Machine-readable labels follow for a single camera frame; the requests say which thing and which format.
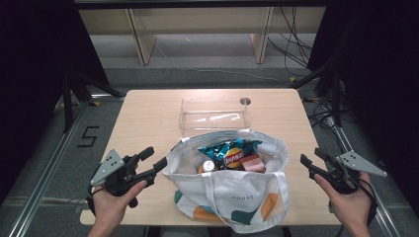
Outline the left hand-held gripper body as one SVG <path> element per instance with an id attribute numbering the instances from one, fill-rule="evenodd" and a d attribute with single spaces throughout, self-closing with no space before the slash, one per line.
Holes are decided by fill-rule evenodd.
<path id="1" fill-rule="evenodd" d="M 139 161 L 138 154 L 122 158 L 112 149 L 105 160 L 97 167 L 89 182 L 89 207 L 94 207 L 92 189 L 104 185 L 115 197 L 126 194 L 134 185 L 135 169 Z"/>

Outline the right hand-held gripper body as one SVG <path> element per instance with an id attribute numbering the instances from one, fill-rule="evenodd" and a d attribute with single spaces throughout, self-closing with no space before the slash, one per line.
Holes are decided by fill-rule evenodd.
<path id="1" fill-rule="evenodd" d="M 331 175 L 329 183 L 338 193 L 344 195 L 352 194 L 358 189 L 362 172 L 387 176 L 386 171 L 354 151 L 330 157 L 327 168 Z"/>

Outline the brown carton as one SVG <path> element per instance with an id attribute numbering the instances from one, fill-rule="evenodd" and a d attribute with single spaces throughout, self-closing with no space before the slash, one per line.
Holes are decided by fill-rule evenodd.
<path id="1" fill-rule="evenodd" d="M 240 160 L 240 169 L 247 172 L 265 173 L 266 166 L 258 154 L 244 157 Z"/>

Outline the blue chip bag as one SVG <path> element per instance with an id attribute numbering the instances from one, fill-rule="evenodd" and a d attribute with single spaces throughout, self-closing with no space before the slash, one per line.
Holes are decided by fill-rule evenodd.
<path id="1" fill-rule="evenodd" d="M 237 138 L 202 146 L 199 151 L 211 159 L 220 170 L 243 170 L 242 160 L 257 153 L 261 140 Z"/>

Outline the white patterned tote bag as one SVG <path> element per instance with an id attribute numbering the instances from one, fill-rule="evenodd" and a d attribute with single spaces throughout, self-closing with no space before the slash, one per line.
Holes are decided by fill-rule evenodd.
<path id="1" fill-rule="evenodd" d="M 256 154 L 265 173 L 220 169 L 198 173 L 205 161 L 211 161 L 200 147 L 237 138 L 262 141 Z M 180 141 L 166 158 L 163 174 L 177 187 L 174 202 L 187 216 L 222 222 L 241 234 L 270 229 L 285 218 L 290 194 L 284 169 L 290 155 L 280 139 L 257 131 L 217 131 Z"/>

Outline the clear plastic tray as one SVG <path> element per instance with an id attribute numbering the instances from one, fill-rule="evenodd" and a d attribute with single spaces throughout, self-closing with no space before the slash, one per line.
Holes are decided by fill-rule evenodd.
<path id="1" fill-rule="evenodd" d="M 247 97 L 206 97 L 182 100 L 179 128 L 183 137 L 219 130 L 250 127 L 248 107 L 240 104 Z"/>

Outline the person's left hand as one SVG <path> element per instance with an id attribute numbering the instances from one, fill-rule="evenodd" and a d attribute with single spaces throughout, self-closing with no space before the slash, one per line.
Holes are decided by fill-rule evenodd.
<path id="1" fill-rule="evenodd" d="M 121 197 L 111 195 L 104 186 L 96 187 L 93 194 L 96 213 L 95 222 L 114 224 L 117 228 L 124 219 L 128 204 L 135 199 L 145 187 L 146 182 L 141 181 L 135 184 Z"/>

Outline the person's right hand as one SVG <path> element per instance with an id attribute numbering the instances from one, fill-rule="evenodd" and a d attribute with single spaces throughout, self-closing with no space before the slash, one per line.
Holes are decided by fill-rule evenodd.
<path id="1" fill-rule="evenodd" d="M 333 213 L 345 225 L 367 226 L 371 207 L 368 194 L 361 188 L 349 195 L 339 194 L 330 183 L 319 175 L 314 176 L 315 182 L 326 192 L 330 199 Z"/>

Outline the orange juice bottle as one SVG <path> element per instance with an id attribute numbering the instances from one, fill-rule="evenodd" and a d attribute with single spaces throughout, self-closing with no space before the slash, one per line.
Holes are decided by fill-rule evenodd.
<path id="1" fill-rule="evenodd" d="M 219 167 L 215 165 L 213 161 L 205 161 L 203 165 L 198 169 L 198 173 L 208 173 L 218 171 Z"/>

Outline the black metal stand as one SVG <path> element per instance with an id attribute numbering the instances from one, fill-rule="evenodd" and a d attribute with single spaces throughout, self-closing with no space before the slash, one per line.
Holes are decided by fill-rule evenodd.
<path id="1" fill-rule="evenodd" d="M 93 98 L 92 94 L 87 89 L 87 85 L 93 85 L 94 87 L 116 98 L 122 98 L 125 96 L 124 93 L 113 89 L 110 85 L 89 77 L 85 73 L 68 69 L 65 72 L 64 79 L 62 80 L 62 98 L 64 103 L 65 120 L 64 133 L 66 133 L 73 125 L 71 95 L 75 95 L 79 102 L 88 102 Z"/>
<path id="2" fill-rule="evenodd" d="M 338 127 L 341 127 L 340 120 L 340 79 L 337 72 L 337 64 L 334 62 L 326 62 L 307 76 L 292 84 L 293 89 L 298 89 L 309 83 L 313 79 L 318 78 L 317 85 L 314 89 L 316 96 L 326 96 L 328 93 L 332 96 L 332 117 Z"/>

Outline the black curtain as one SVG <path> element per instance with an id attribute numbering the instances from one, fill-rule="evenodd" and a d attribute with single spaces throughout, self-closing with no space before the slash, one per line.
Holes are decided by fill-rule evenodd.
<path id="1" fill-rule="evenodd" d="M 108 83 L 74 0 L 0 0 L 0 204 L 33 155 L 69 69 Z"/>
<path id="2" fill-rule="evenodd" d="M 378 157 L 419 217 L 419 0 L 335 1 L 326 7 L 308 68 L 326 61 L 360 7 L 366 13 L 341 79 Z"/>

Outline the light wooden desk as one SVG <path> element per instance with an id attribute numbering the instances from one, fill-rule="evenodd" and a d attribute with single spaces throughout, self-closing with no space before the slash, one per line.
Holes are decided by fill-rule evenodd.
<path id="1" fill-rule="evenodd" d="M 207 7 L 82 10 L 81 18 L 91 35 L 131 35 L 139 63 L 149 63 L 159 35 L 247 34 L 257 63 L 264 60 L 267 37 L 315 34 L 323 6 Z"/>

